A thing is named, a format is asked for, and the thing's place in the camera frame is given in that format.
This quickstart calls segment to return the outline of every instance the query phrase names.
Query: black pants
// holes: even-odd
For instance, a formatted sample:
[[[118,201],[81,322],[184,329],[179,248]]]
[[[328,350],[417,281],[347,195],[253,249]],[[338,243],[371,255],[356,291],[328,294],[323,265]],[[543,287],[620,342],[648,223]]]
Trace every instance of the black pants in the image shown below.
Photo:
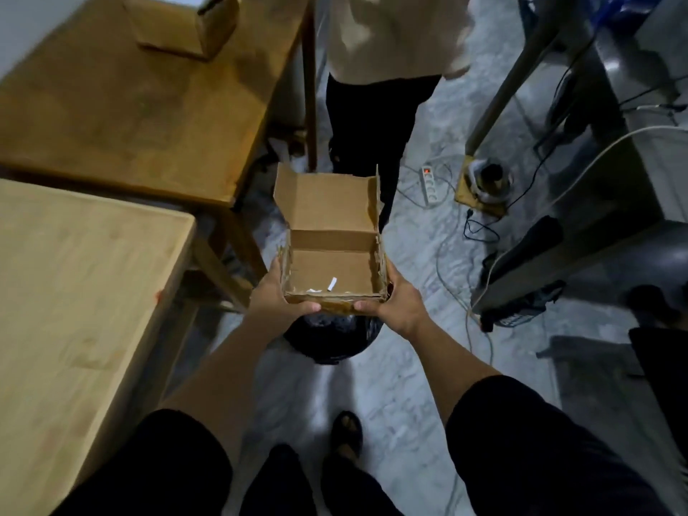
[[[334,172],[370,177],[380,172],[380,229],[390,220],[399,163],[416,122],[442,76],[346,85],[330,76],[327,104],[332,125]]]
[[[377,481],[349,460],[331,455],[322,465],[321,489],[332,516],[399,516]],[[317,516],[313,492],[296,452],[286,444],[272,449],[246,491],[239,516]]]

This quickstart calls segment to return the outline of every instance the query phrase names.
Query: beige jacket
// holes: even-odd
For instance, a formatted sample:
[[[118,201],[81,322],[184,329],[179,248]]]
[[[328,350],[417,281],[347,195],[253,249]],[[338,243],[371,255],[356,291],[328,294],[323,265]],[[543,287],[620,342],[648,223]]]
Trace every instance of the beige jacket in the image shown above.
[[[470,65],[469,0],[332,0],[334,79],[366,85],[397,77],[456,77]]]

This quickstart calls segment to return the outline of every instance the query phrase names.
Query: black sandal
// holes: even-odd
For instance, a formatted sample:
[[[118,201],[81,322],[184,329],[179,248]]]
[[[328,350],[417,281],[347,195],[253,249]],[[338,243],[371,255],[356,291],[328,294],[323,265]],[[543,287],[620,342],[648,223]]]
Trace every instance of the black sandal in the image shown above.
[[[344,425],[344,417],[353,420],[356,429],[349,429]],[[360,424],[358,416],[351,411],[342,411],[332,423],[332,431],[330,433],[330,452],[335,453],[342,445],[348,445],[356,458],[360,457],[361,449],[363,449],[363,426]]]

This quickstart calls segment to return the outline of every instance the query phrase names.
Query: cardboard box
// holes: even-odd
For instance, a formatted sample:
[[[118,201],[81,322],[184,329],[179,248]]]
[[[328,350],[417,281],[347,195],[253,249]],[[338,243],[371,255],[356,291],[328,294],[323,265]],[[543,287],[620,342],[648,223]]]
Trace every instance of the cardboard box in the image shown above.
[[[239,19],[237,0],[126,0],[125,7],[139,44],[202,59],[219,52]]]
[[[279,165],[274,200],[289,225],[280,253],[287,302],[354,314],[355,301],[387,300],[379,188],[377,177],[297,174]]]

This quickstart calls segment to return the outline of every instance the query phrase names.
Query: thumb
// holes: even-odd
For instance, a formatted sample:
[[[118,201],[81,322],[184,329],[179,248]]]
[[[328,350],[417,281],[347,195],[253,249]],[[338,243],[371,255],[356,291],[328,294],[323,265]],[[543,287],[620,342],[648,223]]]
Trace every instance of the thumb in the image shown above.
[[[357,312],[365,313],[366,315],[378,316],[378,313],[380,312],[380,306],[382,306],[381,303],[373,301],[358,301],[354,303],[354,309]]]
[[[320,309],[321,306],[317,302],[301,302],[294,305],[294,310],[298,313],[298,316],[317,313]]]

